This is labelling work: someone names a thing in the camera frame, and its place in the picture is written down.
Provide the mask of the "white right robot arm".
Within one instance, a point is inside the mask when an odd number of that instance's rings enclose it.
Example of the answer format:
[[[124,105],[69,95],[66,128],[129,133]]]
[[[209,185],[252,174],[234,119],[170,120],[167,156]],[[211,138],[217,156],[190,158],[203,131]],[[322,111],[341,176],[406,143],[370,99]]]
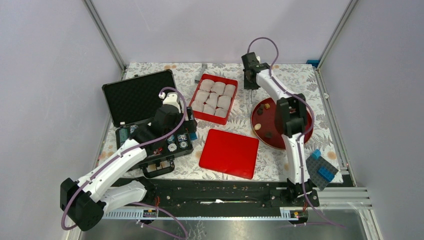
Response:
[[[309,105],[302,93],[290,92],[272,72],[272,67],[261,63],[254,52],[248,52],[241,57],[244,73],[244,88],[257,90],[263,88],[274,101],[276,110],[274,126],[283,139],[287,161],[288,173],[287,201],[293,206],[301,205],[311,194],[313,187],[306,167],[305,135],[314,126],[307,128],[308,115],[312,110],[307,110]]]

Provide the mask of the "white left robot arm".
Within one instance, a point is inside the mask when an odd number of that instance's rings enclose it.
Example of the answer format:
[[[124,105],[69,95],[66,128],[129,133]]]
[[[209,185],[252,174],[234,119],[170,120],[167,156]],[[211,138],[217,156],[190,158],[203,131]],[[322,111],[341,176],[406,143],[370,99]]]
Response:
[[[111,186],[134,165],[163,148],[170,136],[185,133],[183,125],[189,120],[189,108],[184,96],[175,88],[165,87],[159,98],[162,105],[154,117],[136,128],[112,156],[77,180],[67,178],[60,184],[63,230],[78,227],[88,231],[105,213],[128,204],[148,206],[154,202],[154,190],[140,181]]]

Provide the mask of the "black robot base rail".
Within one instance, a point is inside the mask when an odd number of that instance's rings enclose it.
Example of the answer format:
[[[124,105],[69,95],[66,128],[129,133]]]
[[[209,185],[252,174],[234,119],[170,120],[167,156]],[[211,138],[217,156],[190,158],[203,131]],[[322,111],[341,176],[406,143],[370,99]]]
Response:
[[[171,180],[137,177],[147,189],[142,203],[177,218],[279,218],[281,210],[320,205],[317,191],[292,196],[286,182]]]

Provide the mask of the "silver tweezers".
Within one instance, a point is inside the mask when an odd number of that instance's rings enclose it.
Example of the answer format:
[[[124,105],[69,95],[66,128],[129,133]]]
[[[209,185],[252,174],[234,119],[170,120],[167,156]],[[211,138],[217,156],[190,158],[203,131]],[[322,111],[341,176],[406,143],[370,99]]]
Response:
[[[250,104],[253,105],[253,90],[249,90],[249,100],[250,100]]]

